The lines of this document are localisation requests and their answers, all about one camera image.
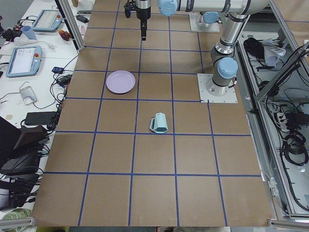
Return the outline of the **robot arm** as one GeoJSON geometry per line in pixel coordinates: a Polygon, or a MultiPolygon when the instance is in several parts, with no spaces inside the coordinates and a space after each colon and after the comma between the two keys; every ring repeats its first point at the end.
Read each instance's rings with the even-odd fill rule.
{"type": "Polygon", "coordinates": [[[162,15],[171,16],[177,11],[228,13],[220,40],[211,50],[214,66],[212,79],[206,84],[207,91],[214,96],[222,96],[229,89],[229,83],[236,77],[237,62],[231,57],[235,44],[250,15],[264,9],[268,0],[159,0],[162,15]]]}
{"type": "Polygon", "coordinates": [[[219,19],[219,13],[216,11],[211,12],[199,12],[199,15],[196,19],[196,24],[199,27],[208,27],[211,24],[214,24],[219,19]]]}

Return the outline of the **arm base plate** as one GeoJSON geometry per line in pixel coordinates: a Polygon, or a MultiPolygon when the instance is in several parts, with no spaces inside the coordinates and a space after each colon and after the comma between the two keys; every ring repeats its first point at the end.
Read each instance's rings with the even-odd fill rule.
{"type": "Polygon", "coordinates": [[[206,23],[204,17],[206,17],[208,12],[205,13],[190,13],[190,28],[193,32],[207,32],[207,33],[219,33],[220,28],[218,25],[218,16],[214,17],[214,20],[211,20],[211,23],[206,23]]]}
{"type": "Polygon", "coordinates": [[[198,73],[197,82],[200,102],[202,103],[238,103],[233,82],[228,86],[219,87],[212,81],[213,74],[198,73]]]}

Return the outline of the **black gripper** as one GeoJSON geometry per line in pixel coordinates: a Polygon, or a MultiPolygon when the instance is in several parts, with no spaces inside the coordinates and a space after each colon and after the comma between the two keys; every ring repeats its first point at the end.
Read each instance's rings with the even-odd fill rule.
{"type": "Polygon", "coordinates": [[[147,21],[151,17],[151,0],[136,0],[135,9],[140,21],[141,40],[146,41],[147,21]]]}

